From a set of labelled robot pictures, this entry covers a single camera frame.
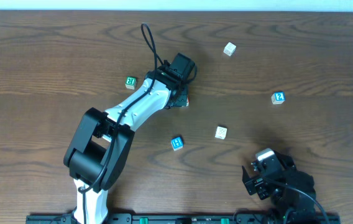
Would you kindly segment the white block with blue D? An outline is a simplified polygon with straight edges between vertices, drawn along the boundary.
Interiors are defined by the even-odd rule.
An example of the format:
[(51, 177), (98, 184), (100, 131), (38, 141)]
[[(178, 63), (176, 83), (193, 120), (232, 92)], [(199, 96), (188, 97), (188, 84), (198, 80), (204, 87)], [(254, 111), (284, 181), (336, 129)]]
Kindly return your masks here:
[(226, 135), (227, 135), (227, 128), (224, 128), (224, 127), (221, 127), (221, 126), (218, 126), (216, 128), (215, 138), (225, 139)]

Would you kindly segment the blue number 2 block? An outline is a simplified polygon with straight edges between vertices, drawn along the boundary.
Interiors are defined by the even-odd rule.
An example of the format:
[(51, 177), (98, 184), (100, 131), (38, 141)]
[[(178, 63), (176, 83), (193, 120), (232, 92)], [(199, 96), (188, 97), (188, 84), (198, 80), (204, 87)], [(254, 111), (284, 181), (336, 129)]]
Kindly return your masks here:
[(271, 96), (271, 101), (274, 105), (282, 104), (285, 101), (285, 94), (282, 91), (275, 92)]

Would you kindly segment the red letter I block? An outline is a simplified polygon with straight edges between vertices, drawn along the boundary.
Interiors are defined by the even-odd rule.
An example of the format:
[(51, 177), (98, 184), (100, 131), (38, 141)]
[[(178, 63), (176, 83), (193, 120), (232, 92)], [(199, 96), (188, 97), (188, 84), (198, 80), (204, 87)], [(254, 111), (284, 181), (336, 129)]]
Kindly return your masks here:
[(186, 97), (186, 103), (185, 103), (185, 107), (189, 106), (190, 104), (190, 99), (189, 96)]

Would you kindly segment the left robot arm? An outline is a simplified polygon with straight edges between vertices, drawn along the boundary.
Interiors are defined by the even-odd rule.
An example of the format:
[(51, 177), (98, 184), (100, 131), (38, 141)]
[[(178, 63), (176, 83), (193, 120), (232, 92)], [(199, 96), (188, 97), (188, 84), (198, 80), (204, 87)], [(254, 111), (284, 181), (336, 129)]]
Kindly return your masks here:
[(196, 69), (159, 67), (142, 86), (105, 111), (90, 108), (82, 117), (63, 163), (78, 191), (76, 223), (103, 223), (108, 217), (108, 190), (116, 183), (137, 129), (154, 113), (188, 104), (187, 85)]

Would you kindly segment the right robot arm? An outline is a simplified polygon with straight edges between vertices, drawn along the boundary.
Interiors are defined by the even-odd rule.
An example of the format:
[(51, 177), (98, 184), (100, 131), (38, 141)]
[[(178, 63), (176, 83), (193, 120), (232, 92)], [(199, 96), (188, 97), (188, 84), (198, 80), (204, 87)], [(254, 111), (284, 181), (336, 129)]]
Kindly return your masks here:
[(258, 174), (242, 170), (242, 182), (250, 195), (269, 198), (275, 208), (262, 223), (319, 223), (314, 209), (316, 191), (311, 175), (298, 171), (292, 157), (265, 149), (256, 154), (252, 166)]

